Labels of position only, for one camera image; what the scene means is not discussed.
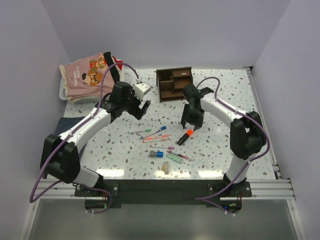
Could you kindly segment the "red clear pen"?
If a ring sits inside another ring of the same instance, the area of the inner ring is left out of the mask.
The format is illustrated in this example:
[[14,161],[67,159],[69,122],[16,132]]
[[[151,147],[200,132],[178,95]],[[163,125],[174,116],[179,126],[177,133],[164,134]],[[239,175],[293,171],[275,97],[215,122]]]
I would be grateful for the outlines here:
[[188,157],[188,156],[185,156],[185,155],[179,154],[179,153],[175,153],[175,152],[173,152],[173,151],[171,151],[171,150],[167,150],[166,152],[167,152],[167,153],[169,153],[169,154],[172,154],[172,155],[178,156],[178,157],[180,157],[180,158],[183,158],[183,159],[189,160],[189,161],[195,161],[195,159],[194,159],[194,158],[191,158],[191,157]]

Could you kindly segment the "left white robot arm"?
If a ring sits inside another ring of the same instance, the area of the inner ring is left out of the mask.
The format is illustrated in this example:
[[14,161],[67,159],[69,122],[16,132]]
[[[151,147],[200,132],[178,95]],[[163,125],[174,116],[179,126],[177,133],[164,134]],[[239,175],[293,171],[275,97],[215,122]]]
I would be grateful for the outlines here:
[[130,85],[127,82],[115,83],[111,93],[102,98],[92,111],[72,128],[44,141],[40,169],[67,183],[86,186],[92,196],[99,196],[104,188],[104,178],[99,173],[81,166],[80,151],[103,128],[127,112],[137,120],[146,114],[151,102],[141,104],[151,87],[144,82]]

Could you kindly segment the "brown wooden desk organizer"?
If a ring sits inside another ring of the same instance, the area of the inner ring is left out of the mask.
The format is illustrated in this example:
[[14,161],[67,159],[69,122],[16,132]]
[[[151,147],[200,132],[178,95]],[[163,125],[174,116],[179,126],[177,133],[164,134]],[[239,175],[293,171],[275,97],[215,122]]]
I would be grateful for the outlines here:
[[183,88],[193,83],[192,67],[156,70],[159,102],[183,100]]

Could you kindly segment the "green capped pen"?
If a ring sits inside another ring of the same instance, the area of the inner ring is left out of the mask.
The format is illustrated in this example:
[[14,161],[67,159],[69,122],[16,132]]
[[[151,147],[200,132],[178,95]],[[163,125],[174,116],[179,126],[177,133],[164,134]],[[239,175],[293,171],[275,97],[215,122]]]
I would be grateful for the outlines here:
[[152,129],[143,129],[143,130],[138,130],[138,131],[128,131],[128,134],[137,134],[137,133],[148,133],[150,132]]

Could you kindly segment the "pink capped pen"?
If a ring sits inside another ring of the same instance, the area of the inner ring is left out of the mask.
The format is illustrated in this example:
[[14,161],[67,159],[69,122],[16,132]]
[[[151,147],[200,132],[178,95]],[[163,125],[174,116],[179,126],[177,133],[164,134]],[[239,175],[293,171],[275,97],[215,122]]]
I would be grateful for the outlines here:
[[150,145],[151,148],[156,148],[156,149],[166,149],[166,150],[174,150],[174,146],[163,146],[163,145]]

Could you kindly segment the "blue capped pen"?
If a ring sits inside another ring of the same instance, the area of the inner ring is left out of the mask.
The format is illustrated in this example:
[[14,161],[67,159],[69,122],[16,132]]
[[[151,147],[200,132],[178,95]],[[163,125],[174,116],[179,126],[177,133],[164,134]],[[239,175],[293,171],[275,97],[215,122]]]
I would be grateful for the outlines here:
[[148,137],[150,137],[150,136],[152,136],[152,135],[154,135],[154,134],[157,134],[157,133],[159,133],[159,132],[161,132],[161,131],[163,131],[163,130],[166,130],[167,129],[167,127],[166,126],[162,126],[162,127],[160,127],[160,128],[158,128],[158,129],[156,129],[156,130],[152,130],[151,132],[149,132],[148,134],[146,134],[145,136],[141,136],[140,138],[143,140],[143,139],[146,139],[146,138],[148,138]]

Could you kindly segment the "orange black highlighter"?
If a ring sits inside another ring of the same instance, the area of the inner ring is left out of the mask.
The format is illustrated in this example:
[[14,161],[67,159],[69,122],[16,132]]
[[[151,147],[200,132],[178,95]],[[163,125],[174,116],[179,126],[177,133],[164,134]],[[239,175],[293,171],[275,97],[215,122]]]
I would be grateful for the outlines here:
[[192,129],[189,129],[178,141],[177,145],[181,146],[192,134],[194,131]]

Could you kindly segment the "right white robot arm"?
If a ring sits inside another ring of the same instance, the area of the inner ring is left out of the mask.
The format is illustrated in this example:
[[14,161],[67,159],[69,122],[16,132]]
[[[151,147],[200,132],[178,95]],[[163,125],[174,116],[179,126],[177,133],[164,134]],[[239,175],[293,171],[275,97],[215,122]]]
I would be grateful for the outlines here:
[[198,130],[203,126],[205,113],[210,113],[229,127],[229,146],[233,157],[229,169],[224,174],[223,192],[230,197],[240,190],[240,182],[247,178],[250,161],[267,144],[266,132],[263,130],[261,117],[255,112],[237,110],[226,101],[219,99],[208,88],[197,89],[188,84],[182,89],[187,101],[184,105],[180,124],[194,126]]

